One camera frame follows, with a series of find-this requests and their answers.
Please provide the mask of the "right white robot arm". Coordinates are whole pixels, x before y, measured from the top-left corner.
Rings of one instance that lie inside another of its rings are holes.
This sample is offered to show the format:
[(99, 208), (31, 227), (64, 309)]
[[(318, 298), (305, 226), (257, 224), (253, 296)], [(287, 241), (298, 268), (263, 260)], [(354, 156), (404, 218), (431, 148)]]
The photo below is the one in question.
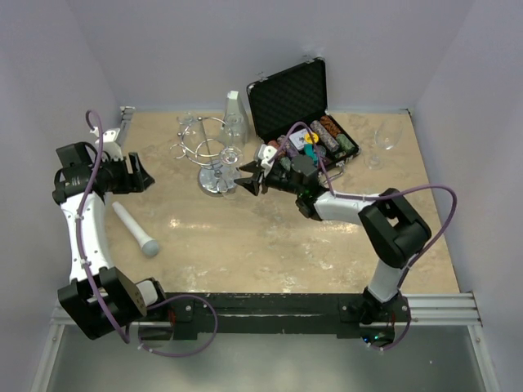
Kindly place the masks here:
[(297, 196), (296, 205), (304, 217), (315, 221), (341, 221), (364, 228), (378, 264), (364, 290), (364, 312), (375, 321), (393, 311), (392, 300), (409, 261), (425, 247), (431, 229), (397, 189), (364, 196), (331, 194), (320, 184), (319, 168), (308, 156), (291, 161), (289, 171), (265, 169), (260, 159), (241, 166), (250, 177), (235, 181), (251, 194), (277, 189)]

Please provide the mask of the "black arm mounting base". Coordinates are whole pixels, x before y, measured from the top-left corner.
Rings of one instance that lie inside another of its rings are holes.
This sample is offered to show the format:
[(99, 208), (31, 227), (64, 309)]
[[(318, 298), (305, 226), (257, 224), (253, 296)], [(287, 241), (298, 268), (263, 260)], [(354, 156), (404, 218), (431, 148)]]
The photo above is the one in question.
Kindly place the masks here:
[(392, 326), (411, 320), (408, 301), (402, 296), (382, 306), (355, 293), (169, 292), (167, 299), (168, 304), (149, 310), (137, 322), (170, 327), (176, 340), (214, 332), (355, 339), (372, 327), (390, 334)]

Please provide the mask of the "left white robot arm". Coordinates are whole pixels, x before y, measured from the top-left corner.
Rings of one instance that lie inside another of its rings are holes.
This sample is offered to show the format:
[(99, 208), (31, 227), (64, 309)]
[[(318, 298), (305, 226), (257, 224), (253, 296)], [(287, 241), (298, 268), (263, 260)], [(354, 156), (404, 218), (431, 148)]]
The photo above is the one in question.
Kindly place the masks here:
[(61, 168), (52, 197), (67, 222), (72, 258), (69, 284), (58, 290), (58, 301), (89, 339), (116, 331), (126, 340), (127, 325), (145, 316), (163, 319), (169, 300), (156, 279), (134, 283), (115, 267), (105, 233), (105, 202), (108, 194), (141, 193), (154, 178), (136, 152), (114, 158), (78, 142), (56, 153)]

